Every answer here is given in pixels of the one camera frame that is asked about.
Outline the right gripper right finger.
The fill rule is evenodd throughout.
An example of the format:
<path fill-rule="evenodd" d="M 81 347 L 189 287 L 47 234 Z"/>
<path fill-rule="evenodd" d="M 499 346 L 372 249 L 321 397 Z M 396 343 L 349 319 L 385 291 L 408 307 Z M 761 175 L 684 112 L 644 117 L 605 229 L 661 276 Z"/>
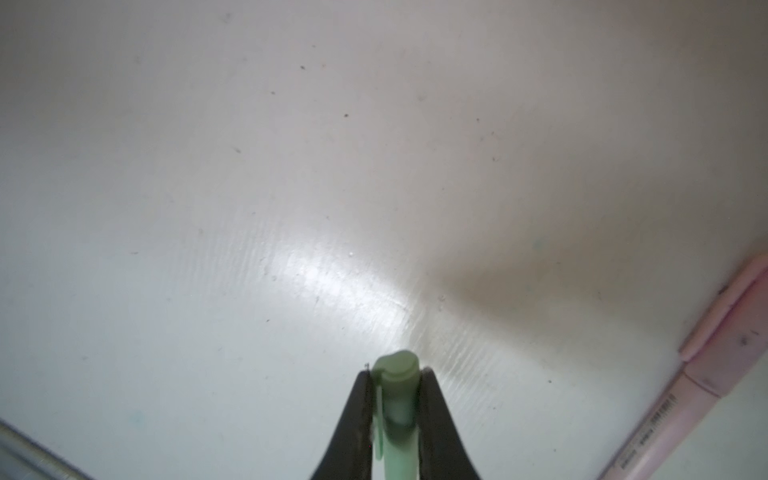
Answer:
<path fill-rule="evenodd" d="M 431 368 L 421 371 L 417 425 L 420 479 L 480 479 L 465 450 L 437 376 Z"/>

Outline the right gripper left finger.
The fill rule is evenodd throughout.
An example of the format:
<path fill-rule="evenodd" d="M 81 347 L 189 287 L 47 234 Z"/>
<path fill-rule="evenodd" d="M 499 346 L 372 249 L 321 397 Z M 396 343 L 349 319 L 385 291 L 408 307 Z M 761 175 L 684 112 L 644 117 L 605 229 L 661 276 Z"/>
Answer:
<path fill-rule="evenodd" d="M 311 480 L 371 479 L 374 393 L 370 372 L 360 371 Z"/>

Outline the green pen cap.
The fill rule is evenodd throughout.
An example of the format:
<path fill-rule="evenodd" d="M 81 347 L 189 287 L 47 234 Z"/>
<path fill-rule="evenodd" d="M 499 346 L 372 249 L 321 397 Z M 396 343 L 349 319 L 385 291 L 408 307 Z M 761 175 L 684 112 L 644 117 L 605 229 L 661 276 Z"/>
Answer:
<path fill-rule="evenodd" d="M 386 480 L 418 478 L 417 393 L 420 362 L 409 350 L 379 357 L 373 365 L 373 448 Z"/>

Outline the pink pen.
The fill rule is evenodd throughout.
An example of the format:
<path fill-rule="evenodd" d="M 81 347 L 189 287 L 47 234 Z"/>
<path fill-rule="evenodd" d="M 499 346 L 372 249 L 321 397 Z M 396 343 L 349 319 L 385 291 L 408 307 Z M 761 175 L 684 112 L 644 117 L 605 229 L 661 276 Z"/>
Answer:
<path fill-rule="evenodd" d="M 767 255 L 734 275 L 679 349 L 681 368 L 601 474 L 649 479 L 767 351 Z"/>

